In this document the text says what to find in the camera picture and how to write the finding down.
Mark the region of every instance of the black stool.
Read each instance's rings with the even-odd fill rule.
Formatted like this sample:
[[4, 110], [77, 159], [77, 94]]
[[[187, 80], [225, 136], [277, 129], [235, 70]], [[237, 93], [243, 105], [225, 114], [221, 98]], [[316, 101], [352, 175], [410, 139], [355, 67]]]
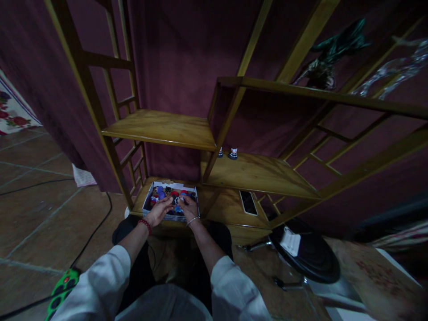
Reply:
[[299, 252], [297, 256], [291, 256], [280, 244], [284, 235], [284, 226], [281, 225], [268, 236], [269, 240], [253, 246], [243, 247], [247, 252], [253, 252], [260, 247], [272, 245], [291, 267], [302, 275], [300, 282], [285, 284], [274, 278], [275, 283], [283, 290], [290, 288], [303, 288], [307, 283], [306, 278], [319, 283], [331, 284], [340, 278], [339, 262], [327, 242], [320, 234], [298, 218], [287, 221], [287, 227], [295, 234], [301, 235]]

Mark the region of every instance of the maroon curtain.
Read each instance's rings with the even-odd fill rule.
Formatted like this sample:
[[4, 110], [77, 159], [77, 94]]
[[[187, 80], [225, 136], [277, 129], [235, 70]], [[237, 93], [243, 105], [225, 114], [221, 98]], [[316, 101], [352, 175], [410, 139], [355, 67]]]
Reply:
[[[117, 3], [113, 3], [117, 13]], [[130, 0], [141, 106], [206, 117], [215, 79], [236, 74], [260, 4], [260, 0]], [[315, 0], [274, 1], [248, 68], [248, 76], [274, 78], [314, 4]], [[72, 162], [91, 171], [102, 190], [118, 192], [107, 157], [43, 1], [7, 0], [2, 5], [7, 14], [0, 22], [1, 68]], [[386, 20], [397, 5], [403, 9]], [[69, 1], [69, 6], [84, 49], [111, 55], [103, 8], [88, 0]], [[364, 64], [379, 43], [386, 40], [388, 30], [404, 19], [411, 9], [411, 5], [399, 0], [341, 1], [317, 42], [365, 17], [364, 33], [374, 44], [355, 56], [344, 57], [336, 65], [338, 88]], [[116, 15], [116, 25], [124, 57], [119, 15]], [[411, 38], [426, 37], [427, 34], [424, 22]], [[388, 59], [408, 55], [411, 51], [400, 48]], [[314, 57], [316, 55], [309, 54], [303, 64]], [[114, 118], [102, 71], [92, 68], [91, 72], [107, 120], [111, 123]], [[427, 106], [424, 88], [427, 75], [426, 70], [422, 71], [400, 85], [388, 99]], [[129, 96], [128, 75], [115, 70], [113, 76], [119, 99]], [[211, 124], [214, 137], [230, 98], [231, 90], [222, 89]], [[235, 146], [239, 152], [278, 156], [319, 106], [314, 99], [247, 91], [226, 138], [225, 152]], [[376, 115], [347, 109], [337, 113], [330, 126], [353, 135]], [[375, 140], [363, 144], [354, 154], [335, 165], [346, 173], [351, 165], [366, 159], [417, 125], [417, 122], [404, 117], [394, 118]], [[160, 144], [146, 146], [150, 175], [189, 181], [199, 179], [199, 151]], [[119, 147], [119, 153], [123, 154], [128, 147]], [[333, 144], [321, 152], [327, 157], [335, 148], [337, 145]], [[427, 154], [427, 150], [423, 150], [408, 157], [315, 207], [302, 218], [321, 231], [342, 235], [360, 221], [425, 189], [428, 175], [423, 164]], [[316, 164], [310, 162], [302, 168], [302, 173], [317, 187], [331, 179], [329, 173], [322, 173]]]

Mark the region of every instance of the round stool seat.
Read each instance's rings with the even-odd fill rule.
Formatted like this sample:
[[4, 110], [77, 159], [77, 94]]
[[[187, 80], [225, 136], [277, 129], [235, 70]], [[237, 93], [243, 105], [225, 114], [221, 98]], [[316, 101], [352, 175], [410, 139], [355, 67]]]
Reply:
[[301, 236], [296, 257], [291, 256], [280, 244], [285, 225], [275, 228], [269, 235], [270, 241], [284, 260], [310, 280], [326, 284], [337, 282], [340, 278], [339, 262], [321, 235], [297, 218], [288, 221], [286, 225], [293, 233]]

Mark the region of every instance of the floral fabric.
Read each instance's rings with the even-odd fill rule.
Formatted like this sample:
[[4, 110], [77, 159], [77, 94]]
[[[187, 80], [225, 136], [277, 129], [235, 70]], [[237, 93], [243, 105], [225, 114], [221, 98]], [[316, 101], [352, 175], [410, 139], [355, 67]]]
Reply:
[[24, 128], [41, 126], [31, 107], [17, 93], [13, 85], [0, 73], [0, 135]]

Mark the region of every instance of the white sleeve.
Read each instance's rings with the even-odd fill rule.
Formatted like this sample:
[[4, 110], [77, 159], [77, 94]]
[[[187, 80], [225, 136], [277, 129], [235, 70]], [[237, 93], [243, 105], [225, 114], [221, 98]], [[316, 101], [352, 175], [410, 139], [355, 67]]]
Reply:
[[120, 245], [114, 246], [80, 276], [52, 321], [114, 320], [130, 271], [128, 252]]
[[259, 290], [228, 256], [211, 274], [213, 320], [270, 320]]

